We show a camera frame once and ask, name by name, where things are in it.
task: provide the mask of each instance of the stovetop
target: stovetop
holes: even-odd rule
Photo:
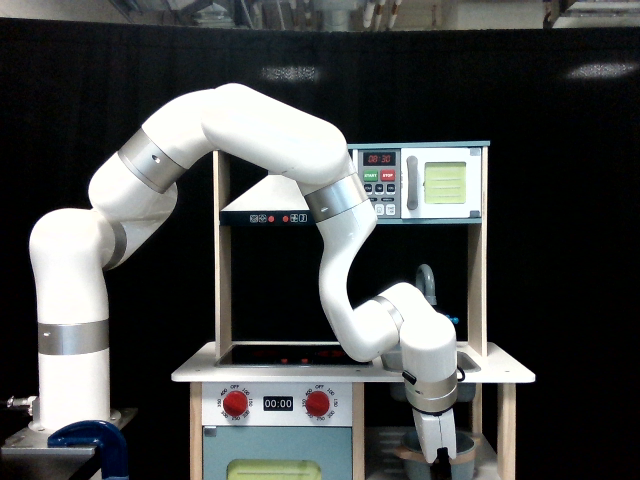
[[[218,367],[368,367],[356,362],[339,345],[233,345]]]

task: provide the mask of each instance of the oven knob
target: oven knob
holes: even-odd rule
[[[239,417],[242,415],[247,411],[248,406],[249,402],[247,401],[247,396],[237,390],[224,397],[224,400],[222,401],[222,408],[224,408],[224,411],[232,417]]]
[[[305,403],[307,412],[314,417],[322,417],[329,411],[329,397],[324,392],[311,392]]]

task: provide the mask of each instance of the digital display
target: digital display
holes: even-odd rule
[[[362,163],[367,167],[395,165],[396,152],[365,152]]]
[[[264,397],[265,412],[292,412],[293,397]]]

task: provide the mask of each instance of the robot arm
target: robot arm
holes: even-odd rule
[[[427,459],[435,460],[432,452],[441,447],[455,457],[453,417],[442,422],[451,414],[456,393],[450,322],[408,284],[391,287],[355,311],[349,303],[349,268],[377,217],[344,137],[327,122],[233,84],[187,94],[162,107],[92,178],[94,210],[52,212],[34,227],[30,248],[42,327],[42,425],[57,429],[109,416],[108,341],[106,347],[104,341],[77,347],[87,343],[86,332],[105,336],[104,327],[97,326],[107,319],[101,269],[124,262],[153,234],[176,204],[175,181],[214,149],[298,183],[324,240],[320,298],[338,341],[361,361],[400,342],[408,398],[418,430],[427,432],[421,434]],[[71,237],[73,244],[65,240]],[[85,308],[69,308],[78,302]],[[65,347],[70,341],[74,348]],[[451,435],[442,437],[442,428]]]

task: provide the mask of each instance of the blue clamp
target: blue clamp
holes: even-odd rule
[[[62,427],[47,441],[49,447],[95,445],[100,449],[102,478],[129,480],[127,442],[118,427],[103,420],[85,420]]]

